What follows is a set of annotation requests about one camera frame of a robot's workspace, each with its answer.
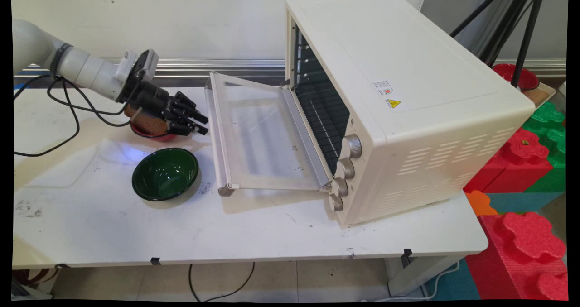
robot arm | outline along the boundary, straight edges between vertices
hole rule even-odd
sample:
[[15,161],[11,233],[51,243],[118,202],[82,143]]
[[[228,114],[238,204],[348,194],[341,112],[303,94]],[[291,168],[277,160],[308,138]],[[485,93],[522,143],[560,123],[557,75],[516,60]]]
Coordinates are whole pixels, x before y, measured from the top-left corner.
[[125,51],[120,64],[115,66],[23,20],[12,20],[12,49],[14,75],[35,63],[110,100],[128,101],[137,114],[165,121],[170,134],[188,135],[197,131],[205,135],[208,131],[190,119],[203,124],[208,121],[193,101],[181,92],[170,96],[150,82],[158,61],[152,49],[142,53],[134,64],[136,53]]

white table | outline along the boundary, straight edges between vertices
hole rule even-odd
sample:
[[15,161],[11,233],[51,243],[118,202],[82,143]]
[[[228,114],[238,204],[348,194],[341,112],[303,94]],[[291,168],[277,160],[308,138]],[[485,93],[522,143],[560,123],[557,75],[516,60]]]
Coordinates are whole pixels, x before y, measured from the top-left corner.
[[[202,88],[167,90],[182,91],[206,113]],[[69,92],[74,103],[86,106],[74,90]],[[62,90],[55,93],[64,100]],[[85,93],[97,109],[121,108],[92,91]],[[71,142],[42,157],[14,156],[13,269],[139,265],[151,264],[152,258],[160,264],[398,258],[411,249],[419,258],[390,274],[391,292],[392,284],[405,293],[487,247],[462,193],[341,227],[322,194],[237,190],[232,197],[220,197],[209,135],[158,143],[129,127],[110,127],[93,113],[77,114],[81,132]],[[14,129],[14,149],[37,153],[72,135],[75,123],[68,107],[50,100],[45,90],[29,89],[14,102]],[[193,152],[201,176],[178,198],[142,200],[131,187],[133,169],[166,147]]]

green bowl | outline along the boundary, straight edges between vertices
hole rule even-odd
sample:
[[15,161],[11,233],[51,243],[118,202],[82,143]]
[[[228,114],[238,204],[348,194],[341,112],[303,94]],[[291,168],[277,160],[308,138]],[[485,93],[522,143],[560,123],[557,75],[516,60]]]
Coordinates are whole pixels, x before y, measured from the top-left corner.
[[191,152],[167,148],[145,157],[133,171],[133,190],[148,201],[179,196],[197,178],[199,164]]

tripod stand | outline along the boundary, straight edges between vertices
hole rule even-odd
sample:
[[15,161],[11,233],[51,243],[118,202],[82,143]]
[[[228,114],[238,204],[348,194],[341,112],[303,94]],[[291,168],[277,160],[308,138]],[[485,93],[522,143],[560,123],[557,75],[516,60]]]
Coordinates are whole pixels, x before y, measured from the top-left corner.
[[[489,67],[492,67],[503,45],[508,40],[510,35],[512,35],[513,30],[516,28],[518,22],[520,22],[520,19],[526,10],[528,10],[530,5],[532,5],[530,17],[528,18],[528,24],[526,25],[526,31],[524,32],[524,39],[522,40],[522,45],[520,46],[520,53],[517,56],[516,69],[514,70],[512,77],[511,84],[514,87],[516,87],[517,83],[520,81],[520,75],[522,73],[522,67],[524,66],[524,60],[526,59],[526,53],[528,52],[530,40],[532,39],[532,32],[534,31],[534,26],[538,18],[538,12],[540,10],[540,6],[542,5],[542,0],[532,0],[526,7],[524,7],[524,5],[526,5],[526,1],[528,0],[512,1],[479,57],[481,61],[483,61]],[[458,35],[474,18],[477,17],[477,15],[479,15],[485,8],[487,8],[491,2],[493,2],[493,0],[485,0],[482,2],[481,5],[479,5],[476,10],[474,10],[449,35],[451,37]]]

oven label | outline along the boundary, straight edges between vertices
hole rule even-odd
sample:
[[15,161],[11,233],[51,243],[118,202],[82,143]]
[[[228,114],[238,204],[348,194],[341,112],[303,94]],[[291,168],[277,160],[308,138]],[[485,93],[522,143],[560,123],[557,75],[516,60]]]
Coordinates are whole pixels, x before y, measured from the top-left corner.
[[389,108],[394,109],[397,105],[400,105],[401,101],[389,99],[394,93],[393,87],[389,84],[389,81],[379,81],[372,83],[377,89],[377,92],[381,95],[383,100],[389,105]]
[[387,101],[389,102],[391,109],[396,108],[397,105],[399,105],[399,103],[401,102],[401,101],[396,101],[396,100],[391,100],[391,99],[387,99]]

